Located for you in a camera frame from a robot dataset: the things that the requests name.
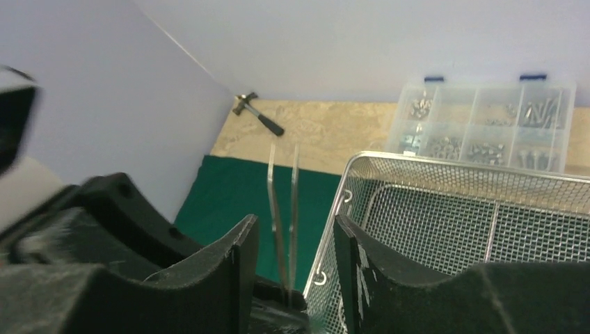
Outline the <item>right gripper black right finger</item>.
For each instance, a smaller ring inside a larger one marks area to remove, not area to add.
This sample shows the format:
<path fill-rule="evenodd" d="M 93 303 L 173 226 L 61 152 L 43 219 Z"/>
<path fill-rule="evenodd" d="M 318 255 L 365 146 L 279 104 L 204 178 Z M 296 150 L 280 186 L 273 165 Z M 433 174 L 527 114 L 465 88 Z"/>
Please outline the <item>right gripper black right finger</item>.
<path fill-rule="evenodd" d="M 349 333 L 588 333 L 589 263 L 476 264 L 448 276 L 333 225 Z"/>

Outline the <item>dark green surgical drape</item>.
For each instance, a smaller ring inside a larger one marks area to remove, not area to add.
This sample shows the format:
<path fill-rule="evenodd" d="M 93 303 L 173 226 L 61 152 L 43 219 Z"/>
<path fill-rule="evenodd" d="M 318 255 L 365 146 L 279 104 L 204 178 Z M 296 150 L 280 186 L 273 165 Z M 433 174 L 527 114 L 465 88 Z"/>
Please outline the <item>dark green surgical drape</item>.
<path fill-rule="evenodd" d="M 277 282 L 266 176 L 266 164 L 206 156 L 175 225 L 186 236 L 207 245 L 222 237 L 244 216 L 258 216 L 260 244 L 256 273 Z M 338 175 L 299 171 L 295 283 L 299 291 L 305 288 L 339 182 Z"/>

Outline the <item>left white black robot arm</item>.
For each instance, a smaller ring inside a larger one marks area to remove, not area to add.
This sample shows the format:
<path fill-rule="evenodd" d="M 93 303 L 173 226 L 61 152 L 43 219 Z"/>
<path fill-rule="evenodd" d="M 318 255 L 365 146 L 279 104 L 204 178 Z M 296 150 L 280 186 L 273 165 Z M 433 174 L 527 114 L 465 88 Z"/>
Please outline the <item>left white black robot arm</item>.
<path fill-rule="evenodd" d="M 20 159 L 40 87 L 1 67 L 2 333 L 309 333 L 302 293 L 255 273 L 244 216 L 203 246 L 126 173 L 63 185 Z"/>

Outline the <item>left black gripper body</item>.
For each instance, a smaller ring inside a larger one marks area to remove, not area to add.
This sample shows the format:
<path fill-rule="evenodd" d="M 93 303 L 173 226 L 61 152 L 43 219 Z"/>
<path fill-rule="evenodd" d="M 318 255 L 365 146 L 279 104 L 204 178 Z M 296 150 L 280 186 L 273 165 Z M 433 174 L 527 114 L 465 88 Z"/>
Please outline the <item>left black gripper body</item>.
<path fill-rule="evenodd" d="M 144 281 L 206 246 L 182 234 L 126 174 L 116 173 L 67 186 L 8 226 L 1 233 L 1 270 L 19 264 L 101 264 Z M 289 300 L 278 283 L 255 273 L 245 333 L 307 333 L 306 308 L 300 292 Z"/>

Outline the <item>metal wire mesh tray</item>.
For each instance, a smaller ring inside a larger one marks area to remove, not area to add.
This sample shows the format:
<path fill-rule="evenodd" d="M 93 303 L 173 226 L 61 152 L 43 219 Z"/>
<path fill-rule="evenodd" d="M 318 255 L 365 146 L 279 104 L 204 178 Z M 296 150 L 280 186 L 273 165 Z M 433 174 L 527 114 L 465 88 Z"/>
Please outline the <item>metal wire mesh tray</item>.
<path fill-rule="evenodd" d="M 338 215 L 448 276 L 484 263 L 589 263 L 588 178 L 361 152 L 344 169 L 304 290 L 313 333 L 349 333 Z"/>

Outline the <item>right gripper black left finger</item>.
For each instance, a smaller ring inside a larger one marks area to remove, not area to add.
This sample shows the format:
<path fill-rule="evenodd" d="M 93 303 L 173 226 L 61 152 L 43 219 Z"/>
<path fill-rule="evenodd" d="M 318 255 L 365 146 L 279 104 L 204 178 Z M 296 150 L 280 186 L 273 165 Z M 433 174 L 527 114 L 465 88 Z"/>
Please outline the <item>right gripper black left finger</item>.
<path fill-rule="evenodd" d="M 147 280 L 101 264 L 1 270 L 2 333 L 245 333 L 260 225 L 255 215 Z"/>

